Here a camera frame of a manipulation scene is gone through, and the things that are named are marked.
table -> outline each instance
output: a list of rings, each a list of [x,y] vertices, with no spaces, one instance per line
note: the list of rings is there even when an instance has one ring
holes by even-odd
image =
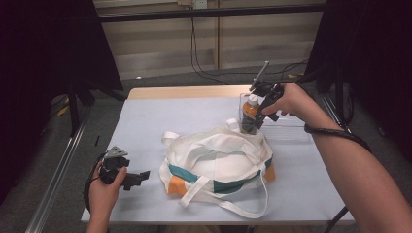
[[[167,195],[158,174],[164,159],[164,131],[181,135],[210,130],[239,116],[240,94],[248,85],[152,87],[131,90],[108,149],[118,146],[129,153],[129,173],[151,171],[141,186],[121,191],[111,222],[146,224],[326,224],[343,207],[303,122],[282,116],[265,121],[262,132],[274,150],[276,180],[267,185],[270,195],[266,214],[248,219],[210,203],[192,202],[181,207],[179,196]],[[227,198],[258,212],[263,206],[262,187]],[[82,221],[89,220],[84,211]],[[353,223],[350,213],[340,224]]]

metal frame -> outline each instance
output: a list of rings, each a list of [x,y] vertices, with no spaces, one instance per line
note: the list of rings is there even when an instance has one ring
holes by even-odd
[[[234,17],[250,15],[270,15],[270,14],[290,14],[290,13],[312,13],[323,12],[330,6],[324,4],[308,5],[286,5],[274,7],[255,7],[255,8],[217,8],[202,10],[184,10],[169,12],[151,12],[134,14],[110,14],[99,17],[69,17],[60,19],[63,23],[86,23],[86,22],[123,22],[123,21],[142,21],[173,18],[192,18],[192,17]]]
[[[60,189],[64,176],[66,175],[66,171],[69,168],[70,161],[76,151],[76,148],[82,139],[83,132],[85,130],[85,124],[88,121],[88,118],[91,113],[91,107],[86,108],[84,120],[80,125],[79,129],[77,130],[76,134],[70,138],[66,150],[61,157],[61,160],[54,172],[54,175],[51,179],[48,189],[46,190],[42,201],[37,206],[36,212],[34,213],[33,217],[31,218],[25,233],[39,233],[42,232],[43,227],[46,223],[46,220],[49,216],[50,211],[52,210],[52,204],[54,202],[55,196]]]

white tote bag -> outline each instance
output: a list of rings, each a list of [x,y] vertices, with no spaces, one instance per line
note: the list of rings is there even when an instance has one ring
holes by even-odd
[[[159,173],[166,192],[182,195],[179,204],[190,201],[216,203],[234,213],[259,218],[264,215],[268,193],[265,183],[275,180],[273,151],[262,133],[242,134],[235,119],[227,127],[216,127],[208,132],[180,136],[163,134],[167,146]],[[246,188],[263,185],[265,206],[259,213],[251,213],[223,197]]]

black cable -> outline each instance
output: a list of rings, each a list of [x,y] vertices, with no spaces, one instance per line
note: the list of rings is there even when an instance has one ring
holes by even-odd
[[[282,72],[276,72],[276,73],[274,73],[274,74],[282,73],[282,77],[281,77],[281,80],[282,80],[282,79],[284,78],[285,72],[287,72],[287,71],[289,71],[289,70],[292,70],[292,69],[298,67],[299,65],[307,64],[307,61],[308,61],[308,60],[309,60],[309,59],[304,59],[304,60],[302,60],[302,61],[300,61],[300,62],[289,64],[289,65],[287,65],[287,66],[284,67],[284,69],[282,70]]]
[[[319,75],[326,69],[328,69],[331,66],[331,63],[326,63],[323,64],[321,67],[318,69],[312,71],[309,74],[305,74],[303,77],[299,78],[296,82],[297,83],[307,83],[307,82],[312,82],[313,80],[317,79]]]
[[[191,38],[190,38],[190,62],[191,62],[191,67],[193,68],[193,71],[196,72],[196,74],[198,76],[200,76],[203,79],[207,79],[207,80],[212,80],[212,81],[216,81],[225,85],[229,85],[229,83],[214,79],[214,78],[210,78],[210,77],[205,77],[202,76],[199,72],[197,72],[197,70],[194,68],[193,65],[193,39],[194,39],[194,51],[195,51],[195,55],[196,55],[196,61],[197,61],[197,44],[196,44],[196,35],[194,34],[194,23],[193,23],[193,18],[191,19]]]
[[[346,107],[348,108],[348,117],[344,119],[344,122],[346,125],[348,125],[352,119],[354,118],[354,113],[355,113],[355,97],[354,97],[354,92],[350,88],[349,89],[349,95],[346,101]]]
[[[93,165],[93,169],[91,169],[91,172],[88,175],[87,181],[85,182],[85,189],[83,190],[83,200],[85,201],[86,208],[89,212],[90,212],[90,202],[89,202],[89,199],[88,199],[88,192],[90,191],[90,185],[93,181],[100,178],[100,177],[96,177],[96,178],[93,177],[94,170],[96,170],[97,164],[99,163],[99,161],[103,158],[103,156],[105,154],[106,153],[101,153],[96,158],[96,161],[94,162],[94,165]]]
[[[194,65],[193,65],[193,62],[192,62],[192,56],[193,56],[193,51],[192,51],[193,47],[192,47],[192,45],[193,45],[193,42],[194,42],[194,54],[195,54],[195,59],[196,59],[197,67],[198,67],[199,70],[200,70],[203,74],[205,74],[205,75],[209,75],[209,76],[221,76],[221,75],[257,75],[257,74],[258,74],[258,72],[225,72],[225,73],[219,73],[219,74],[212,74],[212,73],[208,73],[208,72],[204,71],[204,70],[201,68],[200,64],[199,64],[198,57],[197,57],[196,33],[195,33],[195,30],[194,30],[194,21],[193,21],[193,18],[192,18],[192,19],[191,19],[191,47],[190,47],[191,67],[193,68],[194,72],[196,72],[196,73],[197,73],[200,77],[202,77],[202,78],[211,79],[211,78],[203,77],[203,76],[200,75],[200,74],[195,70],[195,68],[194,68]],[[304,59],[304,60],[302,60],[302,61],[300,61],[300,62],[292,63],[292,64],[289,64],[289,65],[285,66],[282,71],[267,72],[266,74],[269,74],[269,75],[282,74],[282,78],[283,78],[285,72],[290,71],[290,70],[296,68],[296,67],[299,66],[299,65],[307,64],[307,61],[308,61],[308,60],[309,60],[309,59]]]
[[[336,130],[336,129],[327,129],[327,128],[312,128],[309,125],[305,124],[304,126],[304,130],[307,133],[310,134],[323,134],[323,135],[330,135],[330,136],[336,136],[336,137],[341,137],[341,138],[345,138],[348,140],[351,140],[353,142],[358,143],[359,145],[363,146],[365,149],[367,149],[369,152],[371,152],[369,145],[366,143],[366,141],[364,141],[362,138],[360,138],[359,136],[350,133],[348,131],[345,130]],[[328,233],[330,232],[330,230],[333,228],[334,225],[336,225],[337,221],[342,218],[343,216],[346,215],[346,213],[348,213],[349,210],[348,208],[345,206],[334,218],[332,221],[330,221],[327,224],[327,229],[325,230],[324,233]]]

white wall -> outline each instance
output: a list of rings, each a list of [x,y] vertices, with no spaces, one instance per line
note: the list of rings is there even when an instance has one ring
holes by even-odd
[[[177,1],[94,0],[100,15],[184,10]],[[221,8],[324,3],[326,0],[221,0]],[[116,6],[119,2],[144,4]],[[218,0],[208,1],[209,8]],[[288,63],[309,56],[322,13],[195,18],[199,63],[204,70]],[[120,76],[158,76],[190,72],[189,18],[104,23]]]

